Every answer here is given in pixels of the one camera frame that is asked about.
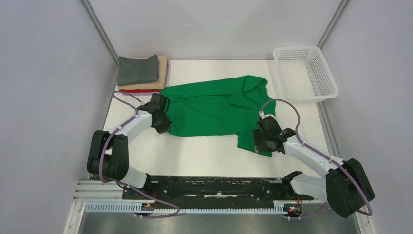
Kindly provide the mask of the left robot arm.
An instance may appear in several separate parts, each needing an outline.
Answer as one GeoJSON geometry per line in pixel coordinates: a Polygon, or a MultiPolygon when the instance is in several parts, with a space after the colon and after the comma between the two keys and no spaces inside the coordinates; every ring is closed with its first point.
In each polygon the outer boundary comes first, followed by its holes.
{"type": "Polygon", "coordinates": [[[134,192],[145,199],[152,195],[153,185],[147,182],[147,173],[130,165],[129,144],[148,128],[159,134],[171,130],[173,122],[166,115],[171,100],[155,93],[149,102],[140,102],[138,106],[123,103],[133,109],[133,114],[108,131],[93,133],[86,168],[103,182],[118,181],[134,187],[134,192]]]}

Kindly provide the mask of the green t-shirt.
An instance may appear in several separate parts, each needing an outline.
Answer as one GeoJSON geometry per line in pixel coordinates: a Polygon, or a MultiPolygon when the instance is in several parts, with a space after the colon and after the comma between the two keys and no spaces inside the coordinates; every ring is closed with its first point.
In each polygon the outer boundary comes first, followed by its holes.
{"type": "Polygon", "coordinates": [[[255,152],[253,131],[258,129],[259,111],[275,115],[268,81],[252,75],[204,81],[165,88],[160,93],[171,104],[170,134],[179,137],[236,135],[237,147],[255,152]]]}

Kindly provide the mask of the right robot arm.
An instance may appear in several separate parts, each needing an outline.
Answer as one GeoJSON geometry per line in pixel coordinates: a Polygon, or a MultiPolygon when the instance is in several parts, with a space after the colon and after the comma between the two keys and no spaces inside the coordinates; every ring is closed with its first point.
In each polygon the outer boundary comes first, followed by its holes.
{"type": "Polygon", "coordinates": [[[359,161],[326,156],[315,147],[299,141],[291,128],[281,129],[273,115],[260,113],[258,129],[253,131],[258,153],[282,153],[291,156],[318,174],[312,177],[295,171],[284,177],[282,195],[298,195],[325,201],[339,216],[347,218],[375,198],[375,193],[359,161]]]}

